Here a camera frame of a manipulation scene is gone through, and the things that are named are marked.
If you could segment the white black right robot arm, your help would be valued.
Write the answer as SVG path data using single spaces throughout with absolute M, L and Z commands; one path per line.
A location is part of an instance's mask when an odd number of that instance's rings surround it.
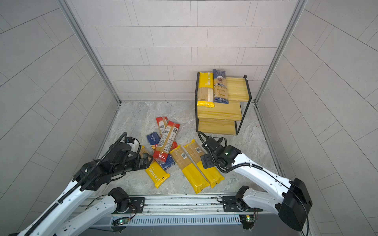
M 241 211 L 258 208 L 276 214 L 283 223 L 297 232 L 307 236 L 310 232 L 309 213 L 313 205 L 305 183 L 295 178 L 293 181 L 281 177 L 258 165 L 238 148 L 225 144 L 224 137 L 207 136 L 199 131 L 198 137 L 207 154 L 201 160 L 205 169 L 216 167 L 228 174 L 236 172 L 263 188 L 264 191 L 241 187 L 236 204 Z

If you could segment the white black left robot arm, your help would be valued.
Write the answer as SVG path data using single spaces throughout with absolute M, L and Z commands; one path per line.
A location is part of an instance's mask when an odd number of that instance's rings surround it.
M 102 185 L 121 179 L 128 172 L 148 169 L 153 157 L 141 154 L 140 142 L 124 132 L 100 159 L 88 162 L 73 176 L 63 193 L 20 236 L 78 236 L 97 221 L 111 213 L 130 211 L 135 216 L 138 208 L 128 193 L 116 187 L 98 203 L 74 218 L 71 214 Z

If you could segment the blue clear spaghetti pack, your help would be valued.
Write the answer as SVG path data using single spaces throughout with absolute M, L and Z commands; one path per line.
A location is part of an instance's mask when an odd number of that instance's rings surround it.
M 228 89 L 225 70 L 213 69 L 214 102 L 228 104 Z

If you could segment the yellow kraft pasta pack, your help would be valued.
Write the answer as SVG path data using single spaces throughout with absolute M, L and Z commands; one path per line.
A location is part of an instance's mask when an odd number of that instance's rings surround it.
M 200 172 L 209 182 L 211 188 L 214 188 L 216 185 L 218 185 L 221 181 L 224 180 L 224 177 L 220 174 L 216 167 L 210 167 L 209 164 L 205 163 L 203 157 L 206 153 L 202 150 L 202 148 L 195 141 L 195 139 L 193 139 L 190 143 L 186 144 L 184 148 L 192 158 L 195 165 L 199 168 Z
M 180 170 L 183 172 L 184 176 L 189 181 L 196 194 L 200 193 L 203 189 L 210 186 L 209 182 L 197 169 L 197 167 L 185 153 L 181 145 L 171 150 L 170 155 L 174 159 L 175 163 L 179 166 Z

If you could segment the yellow pasta pack wholewheat spaghetti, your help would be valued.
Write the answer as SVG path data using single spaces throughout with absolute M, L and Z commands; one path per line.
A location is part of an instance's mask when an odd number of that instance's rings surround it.
M 213 73 L 199 73 L 197 106 L 208 108 L 215 107 L 214 104 L 214 78 Z

